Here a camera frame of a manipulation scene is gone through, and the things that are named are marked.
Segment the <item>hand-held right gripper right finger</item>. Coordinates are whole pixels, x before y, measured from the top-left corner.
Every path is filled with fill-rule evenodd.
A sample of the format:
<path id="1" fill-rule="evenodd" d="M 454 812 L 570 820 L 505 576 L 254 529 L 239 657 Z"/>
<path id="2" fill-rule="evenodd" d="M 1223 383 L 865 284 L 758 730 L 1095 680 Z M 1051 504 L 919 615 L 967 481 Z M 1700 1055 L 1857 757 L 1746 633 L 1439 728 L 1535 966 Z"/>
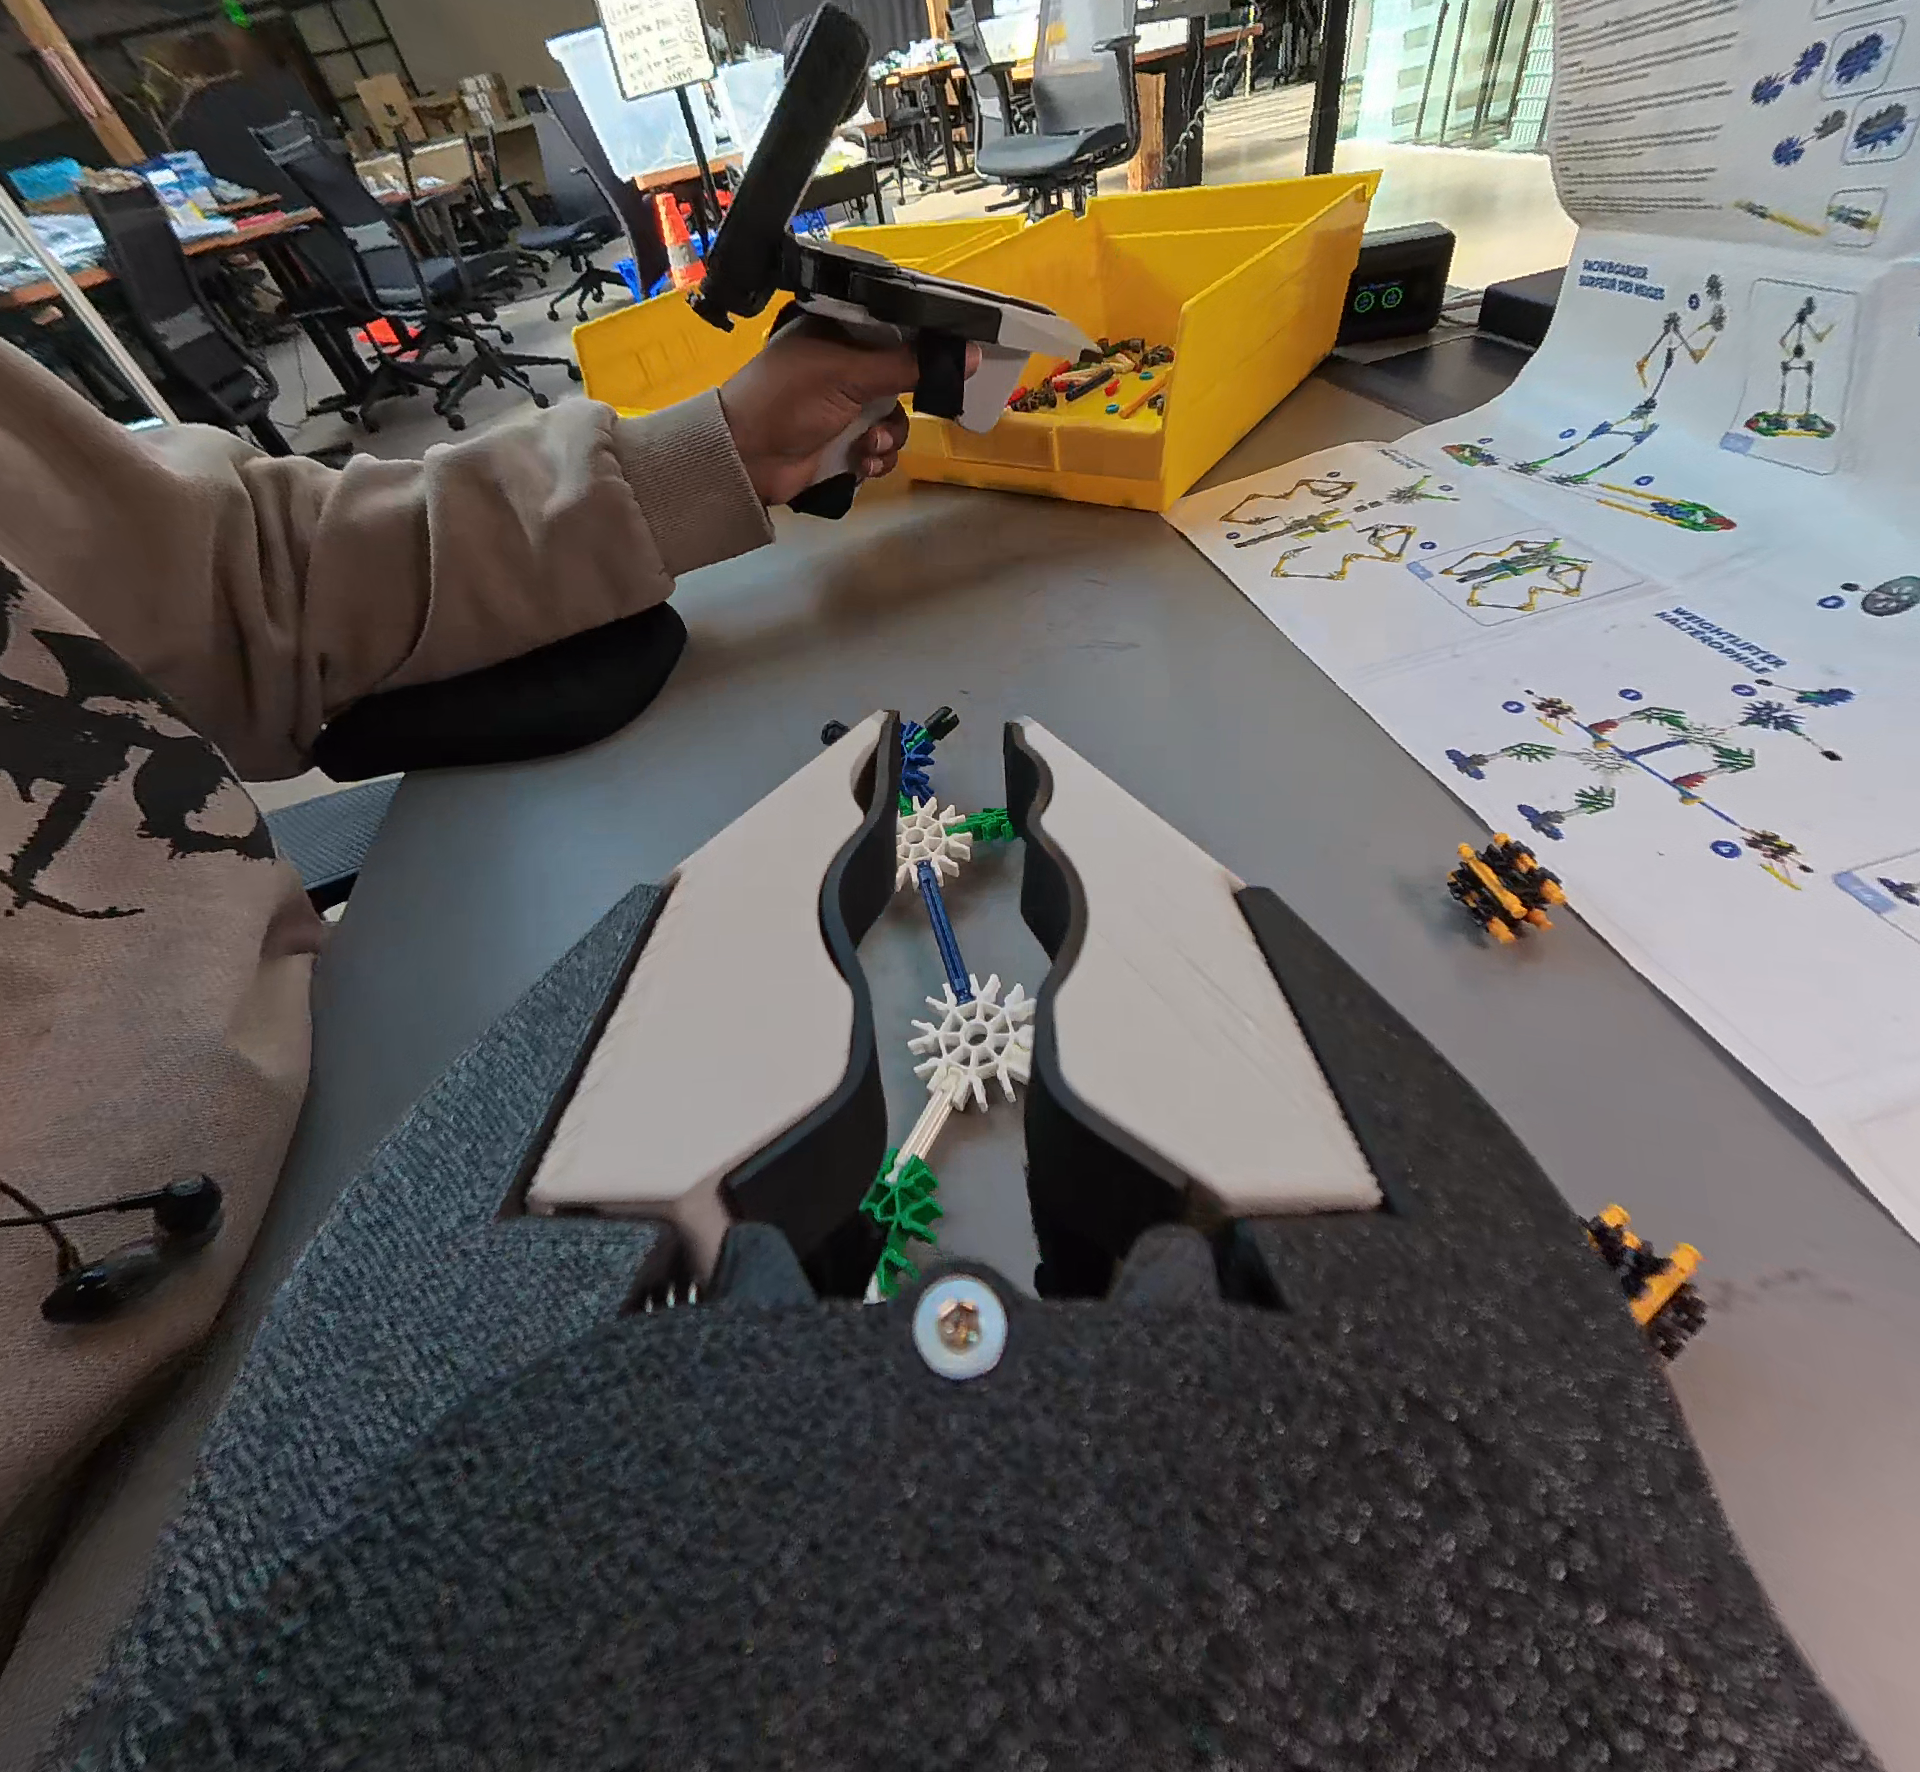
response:
<path id="1" fill-rule="evenodd" d="M 1377 1211 L 1248 886 L 1034 718 L 1002 756 L 1049 960 L 1024 1106 L 1034 1285 L 1105 1289 L 1154 1228 Z"/>

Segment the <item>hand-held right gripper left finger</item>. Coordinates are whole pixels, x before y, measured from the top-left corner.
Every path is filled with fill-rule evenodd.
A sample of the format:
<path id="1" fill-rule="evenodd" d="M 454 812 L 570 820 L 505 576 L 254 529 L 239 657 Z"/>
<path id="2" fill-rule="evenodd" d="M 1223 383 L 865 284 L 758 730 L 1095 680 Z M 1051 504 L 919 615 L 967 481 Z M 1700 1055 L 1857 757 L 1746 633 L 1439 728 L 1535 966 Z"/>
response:
<path id="1" fill-rule="evenodd" d="M 855 1294 L 887 1146 L 858 942 L 898 871 L 900 721 L 862 718 L 683 858 L 525 1184 L 536 1214 L 659 1222 L 709 1278 L 768 1226 Z"/>

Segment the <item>colourful rod connector toy model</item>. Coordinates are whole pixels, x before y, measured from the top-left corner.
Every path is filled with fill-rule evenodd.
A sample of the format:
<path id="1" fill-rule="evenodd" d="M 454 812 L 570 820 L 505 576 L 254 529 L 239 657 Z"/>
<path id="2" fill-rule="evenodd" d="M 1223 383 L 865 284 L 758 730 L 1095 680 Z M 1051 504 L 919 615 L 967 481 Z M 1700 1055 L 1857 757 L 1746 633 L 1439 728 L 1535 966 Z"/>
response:
<path id="1" fill-rule="evenodd" d="M 886 1150 L 857 1212 L 819 1260 L 832 1294 L 849 1294 L 855 1273 L 865 1271 L 857 1292 L 865 1304 L 887 1302 L 938 1246 L 945 1209 L 933 1161 L 946 1127 L 962 1112 L 1018 1105 L 1031 1075 L 1036 1005 L 1019 985 L 967 966 L 946 901 L 976 848 L 1002 848 L 1016 838 L 1004 806 L 969 812 L 943 803 L 936 756 L 957 728 L 949 707 L 922 723 L 898 721 L 894 744 L 871 763 L 876 801 L 894 812 L 896 892 L 918 896 L 943 980 L 905 1042 L 923 1089 L 922 1108 Z"/>

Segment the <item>yellow plastic bin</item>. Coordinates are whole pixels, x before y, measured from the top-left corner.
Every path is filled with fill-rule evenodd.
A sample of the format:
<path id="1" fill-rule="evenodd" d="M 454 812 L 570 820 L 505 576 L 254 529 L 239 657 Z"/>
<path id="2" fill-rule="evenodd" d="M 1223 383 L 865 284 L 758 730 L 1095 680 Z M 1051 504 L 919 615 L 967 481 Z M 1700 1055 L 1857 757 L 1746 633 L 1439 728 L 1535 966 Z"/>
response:
<path id="1" fill-rule="evenodd" d="M 896 266 L 936 276 L 958 269 L 960 260 L 996 247 L 1021 228 L 1021 219 L 979 214 L 919 225 L 837 227 L 829 242 L 860 249 Z M 687 297 L 667 290 L 588 321 L 570 334 L 573 362 L 584 392 L 626 417 L 668 409 L 721 386 L 763 345 L 789 297 L 778 293 L 754 317 L 735 321 L 729 334 L 697 318 Z"/>
<path id="2" fill-rule="evenodd" d="M 1165 513 L 1331 349 L 1377 172 L 1093 199 L 1044 222 L 941 227 L 949 276 L 1058 312 L 1091 343 L 1167 345 L 1149 384 L 1008 412 L 914 414 L 923 485 Z"/>

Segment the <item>black yellow toy wheel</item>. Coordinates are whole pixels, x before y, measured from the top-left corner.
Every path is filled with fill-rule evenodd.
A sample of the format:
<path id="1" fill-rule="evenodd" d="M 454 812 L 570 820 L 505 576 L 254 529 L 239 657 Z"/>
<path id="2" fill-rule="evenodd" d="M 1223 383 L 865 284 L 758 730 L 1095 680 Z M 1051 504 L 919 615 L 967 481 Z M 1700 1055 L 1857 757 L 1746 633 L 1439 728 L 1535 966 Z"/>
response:
<path id="1" fill-rule="evenodd" d="M 1558 878 L 1518 839 L 1498 834 L 1483 848 L 1460 844 L 1449 892 L 1496 944 L 1514 944 L 1530 928 L 1548 932 L 1548 912 L 1566 904 Z"/>
<path id="2" fill-rule="evenodd" d="M 1581 1223 L 1613 1276 L 1648 1348 L 1673 1362 L 1710 1322 L 1697 1275 L 1701 1253 L 1679 1243 L 1669 1253 L 1642 1240 L 1619 1204 L 1606 1204 Z"/>

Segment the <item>person's left forearm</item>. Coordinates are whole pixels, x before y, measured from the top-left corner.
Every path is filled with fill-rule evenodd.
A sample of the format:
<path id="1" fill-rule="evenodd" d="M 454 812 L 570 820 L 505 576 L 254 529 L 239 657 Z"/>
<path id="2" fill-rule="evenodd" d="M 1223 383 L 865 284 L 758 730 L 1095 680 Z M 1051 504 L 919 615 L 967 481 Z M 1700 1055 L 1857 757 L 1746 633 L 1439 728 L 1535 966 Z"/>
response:
<path id="1" fill-rule="evenodd" d="M 644 613 L 772 539 L 714 392 L 644 418 L 573 398 L 332 470 L 209 426 L 132 436 L 11 347 L 1 521 L 28 594 L 246 781 L 304 772 L 362 696 Z"/>

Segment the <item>person's left hand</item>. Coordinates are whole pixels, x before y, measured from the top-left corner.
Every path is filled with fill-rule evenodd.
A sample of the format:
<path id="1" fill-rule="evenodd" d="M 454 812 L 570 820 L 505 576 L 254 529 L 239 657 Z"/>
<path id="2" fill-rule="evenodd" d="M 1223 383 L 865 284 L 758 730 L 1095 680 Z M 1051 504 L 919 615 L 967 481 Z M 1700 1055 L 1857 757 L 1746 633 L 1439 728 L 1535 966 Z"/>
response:
<path id="1" fill-rule="evenodd" d="M 835 467 L 858 485 L 898 470 L 918 376 L 909 345 L 857 345 L 811 314 L 772 336 L 717 392 L 758 503 L 787 506 Z"/>

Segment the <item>pile of small building parts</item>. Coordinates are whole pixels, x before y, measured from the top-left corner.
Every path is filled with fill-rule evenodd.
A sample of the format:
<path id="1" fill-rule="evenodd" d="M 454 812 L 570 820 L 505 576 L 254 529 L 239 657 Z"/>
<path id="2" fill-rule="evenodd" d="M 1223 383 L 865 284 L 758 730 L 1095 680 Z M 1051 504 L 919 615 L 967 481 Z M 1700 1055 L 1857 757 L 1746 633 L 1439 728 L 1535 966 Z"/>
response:
<path id="1" fill-rule="evenodd" d="M 1102 341 L 1074 360 L 1049 362 L 1005 398 L 1016 417 L 1079 417 L 1121 423 L 1162 420 L 1177 347 L 1144 339 Z"/>

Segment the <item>grey office chair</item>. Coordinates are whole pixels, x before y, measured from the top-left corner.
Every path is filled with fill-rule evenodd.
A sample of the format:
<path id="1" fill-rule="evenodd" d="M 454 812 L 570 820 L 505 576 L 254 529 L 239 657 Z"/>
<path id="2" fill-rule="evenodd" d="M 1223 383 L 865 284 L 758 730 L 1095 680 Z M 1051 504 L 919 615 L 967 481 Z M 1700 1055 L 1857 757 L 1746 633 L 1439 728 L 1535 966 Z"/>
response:
<path id="1" fill-rule="evenodd" d="M 1139 0 L 1040 0 L 1029 61 L 1029 122 L 1018 127 L 1008 71 L 987 51 L 973 9 L 949 9 L 974 103 L 974 167 L 1013 192 L 1028 221 L 1082 213 L 1098 175 L 1140 145 L 1135 73 Z"/>

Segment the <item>black box with green light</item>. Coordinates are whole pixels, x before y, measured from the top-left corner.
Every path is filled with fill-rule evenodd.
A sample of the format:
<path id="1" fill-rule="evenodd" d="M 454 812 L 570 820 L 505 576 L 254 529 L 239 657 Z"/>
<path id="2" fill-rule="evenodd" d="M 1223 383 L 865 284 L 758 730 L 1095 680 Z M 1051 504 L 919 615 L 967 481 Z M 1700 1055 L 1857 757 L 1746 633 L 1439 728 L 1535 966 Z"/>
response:
<path id="1" fill-rule="evenodd" d="M 1366 230 L 1334 345 L 1368 345 L 1429 334 L 1445 310 L 1455 234 L 1439 221 Z"/>

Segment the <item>black office chair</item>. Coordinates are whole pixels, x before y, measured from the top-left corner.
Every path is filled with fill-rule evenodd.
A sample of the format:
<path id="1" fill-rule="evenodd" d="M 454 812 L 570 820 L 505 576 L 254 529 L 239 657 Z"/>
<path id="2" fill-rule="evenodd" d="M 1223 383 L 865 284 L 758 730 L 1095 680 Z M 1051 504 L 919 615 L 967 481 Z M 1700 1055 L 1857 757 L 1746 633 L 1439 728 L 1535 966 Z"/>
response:
<path id="1" fill-rule="evenodd" d="M 251 438 L 271 458 L 292 456 L 271 417 L 271 370 L 203 297 L 148 185 L 139 175 L 86 175 L 81 200 L 169 407 L 188 423 Z"/>
<path id="2" fill-rule="evenodd" d="M 453 434 L 465 428 L 460 407 L 479 384 L 516 386 L 545 409 L 551 400 L 529 367 L 563 367 L 568 379 L 582 379 L 570 360 L 541 353 L 516 360 L 505 351 L 511 343 L 505 332 L 479 328 L 478 321 L 498 318 L 493 294 L 514 284 L 504 251 L 413 254 L 395 214 L 356 175 L 347 149 L 325 142 L 299 112 L 252 127 L 252 140 L 345 243 L 367 317 L 385 318 L 402 337 L 393 362 L 397 378 L 408 388 L 433 386 L 434 414 Z"/>

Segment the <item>black flat box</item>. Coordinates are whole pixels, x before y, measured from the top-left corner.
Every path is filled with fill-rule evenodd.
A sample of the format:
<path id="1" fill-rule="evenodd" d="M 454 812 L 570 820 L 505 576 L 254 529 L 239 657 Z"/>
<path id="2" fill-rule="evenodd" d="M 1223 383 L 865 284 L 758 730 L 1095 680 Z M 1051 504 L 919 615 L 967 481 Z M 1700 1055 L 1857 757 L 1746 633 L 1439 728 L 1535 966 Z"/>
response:
<path id="1" fill-rule="evenodd" d="M 1539 351 L 1548 336 L 1566 267 L 1527 271 L 1486 284 L 1475 310 L 1475 337 Z"/>

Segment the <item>white building instruction sheet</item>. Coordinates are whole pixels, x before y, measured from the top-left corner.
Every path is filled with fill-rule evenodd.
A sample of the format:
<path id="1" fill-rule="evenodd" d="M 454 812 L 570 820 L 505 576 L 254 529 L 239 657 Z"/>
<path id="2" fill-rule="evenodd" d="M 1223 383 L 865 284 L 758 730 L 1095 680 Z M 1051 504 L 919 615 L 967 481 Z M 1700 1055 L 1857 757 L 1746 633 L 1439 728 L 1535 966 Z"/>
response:
<path id="1" fill-rule="evenodd" d="M 1490 404 L 1167 523 L 1918 1222 L 1918 0 L 1552 0 Z"/>

